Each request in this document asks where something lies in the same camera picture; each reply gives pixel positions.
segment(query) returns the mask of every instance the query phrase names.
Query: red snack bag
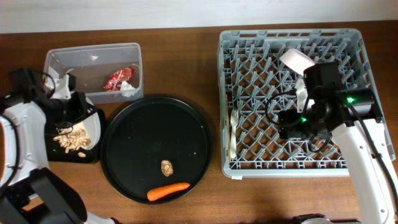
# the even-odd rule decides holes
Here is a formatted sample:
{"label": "red snack bag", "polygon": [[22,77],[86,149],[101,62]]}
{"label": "red snack bag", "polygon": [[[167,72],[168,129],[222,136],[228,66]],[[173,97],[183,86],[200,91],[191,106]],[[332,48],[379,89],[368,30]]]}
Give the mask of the red snack bag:
{"label": "red snack bag", "polygon": [[122,82],[130,80],[133,73],[134,73],[134,68],[132,66],[122,70],[118,70],[113,75],[111,75],[111,78],[106,83],[104,87],[105,91],[120,90]]}

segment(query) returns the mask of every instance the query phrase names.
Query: fork handle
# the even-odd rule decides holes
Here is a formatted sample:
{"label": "fork handle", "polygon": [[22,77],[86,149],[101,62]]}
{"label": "fork handle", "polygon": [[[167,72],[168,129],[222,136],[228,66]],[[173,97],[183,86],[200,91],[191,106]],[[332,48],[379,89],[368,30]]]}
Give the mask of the fork handle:
{"label": "fork handle", "polygon": [[232,126],[231,141],[229,142],[229,155],[236,158],[236,126]]}

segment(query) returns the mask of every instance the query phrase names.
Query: green led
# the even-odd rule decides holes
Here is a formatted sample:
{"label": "green led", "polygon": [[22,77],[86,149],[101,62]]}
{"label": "green led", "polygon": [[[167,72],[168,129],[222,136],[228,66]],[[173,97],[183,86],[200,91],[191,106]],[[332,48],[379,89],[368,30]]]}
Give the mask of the green led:
{"label": "green led", "polygon": [[352,97],[347,97],[347,102],[348,103],[352,103],[352,102],[354,102],[355,100],[354,100],[354,98],[352,98]]}

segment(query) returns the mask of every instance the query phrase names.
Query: white wall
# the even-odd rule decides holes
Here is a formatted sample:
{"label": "white wall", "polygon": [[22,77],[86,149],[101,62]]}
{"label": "white wall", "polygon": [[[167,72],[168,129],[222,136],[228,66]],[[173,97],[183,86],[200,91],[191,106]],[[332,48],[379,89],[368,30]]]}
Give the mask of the white wall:
{"label": "white wall", "polygon": [[0,0],[0,33],[398,19],[398,0]]}

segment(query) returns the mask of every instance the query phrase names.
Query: wood grain surface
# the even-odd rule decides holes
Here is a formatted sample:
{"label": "wood grain surface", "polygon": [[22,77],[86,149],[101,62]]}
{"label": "wood grain surface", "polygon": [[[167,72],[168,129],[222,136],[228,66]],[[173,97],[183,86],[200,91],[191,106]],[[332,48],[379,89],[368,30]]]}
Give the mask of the wood grain surface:
{"label": "wood grain surface", "polygon": [[[48,50],[137,42],[142,50],[144,94],[173,96],[197,108],[213,135],[213,159],[194,190],[162,205],[143,205],[124,198],[105,179],[99,162],[50,162],[53,172],[80,194],[89,211],[123,223],[288,223],[293,216],[307,213],[322,213],[332,220],[355,220],[359,218],[359,209],[350,178],[231,180],[221,172],[216,69],[220,32],[303,28],[361,31],[392,143],[397,148],[398,21],[0,35],[0,95],[10,91],[8,72],[23,66],[42,69]],[[98,107],[110,122],[128,104]]]}

